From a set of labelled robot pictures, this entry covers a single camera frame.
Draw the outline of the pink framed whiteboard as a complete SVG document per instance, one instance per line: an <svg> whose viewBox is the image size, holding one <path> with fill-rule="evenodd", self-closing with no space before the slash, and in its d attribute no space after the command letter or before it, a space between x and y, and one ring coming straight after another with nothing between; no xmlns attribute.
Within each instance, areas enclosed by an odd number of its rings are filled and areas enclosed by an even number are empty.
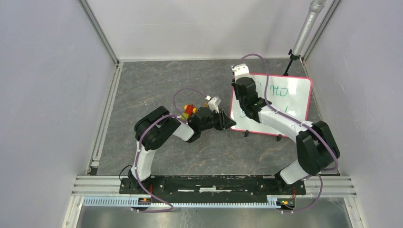
<svg viewBox="0 0 403 228"><path fill-rule="evenodd" d="M268 86L267 99L275 107L295 116L297 119L307 119L312 90L311 79L307 77L270 75ZM249 119L240 108L234 92L231 98L230 117L237 123L231 127L234 131L249 131L249 133L273 136L281 134L270 126Z"/></svg>

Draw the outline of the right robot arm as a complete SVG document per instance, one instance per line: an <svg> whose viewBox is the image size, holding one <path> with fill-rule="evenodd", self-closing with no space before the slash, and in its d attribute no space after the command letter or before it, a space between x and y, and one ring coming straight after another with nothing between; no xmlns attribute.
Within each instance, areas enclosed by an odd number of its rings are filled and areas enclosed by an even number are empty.
<svg viewBox="0 0 403 228"><path fill-rule="evenodd" d="M290 138L297 147L297 160L276 173L274 186L277 192L286 194L294 183L316 176L329 169L338 168L340 151L327 123L299 120L259 97L255 81L248 76L233 79L235 97L245 115L263 125L270 126Z"/></svg>

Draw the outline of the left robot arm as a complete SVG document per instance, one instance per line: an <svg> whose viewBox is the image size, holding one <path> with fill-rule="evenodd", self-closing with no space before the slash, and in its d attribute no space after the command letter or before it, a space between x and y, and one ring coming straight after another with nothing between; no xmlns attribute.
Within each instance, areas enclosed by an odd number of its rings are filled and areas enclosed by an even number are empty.
<svg viewBox="0 0 403 228"><path fill-rule="evenodd" d="M149 189L151 165L157 149L171 136L192 143L199 139L201 132L216 129L223 131L236 125L224 110L211 110L208 107L195 108L187 105L181 119L167 108L160 106L139 120L134 126L136 138L135 161L128 178L131 187L137 193L145 193Z"/></svg>

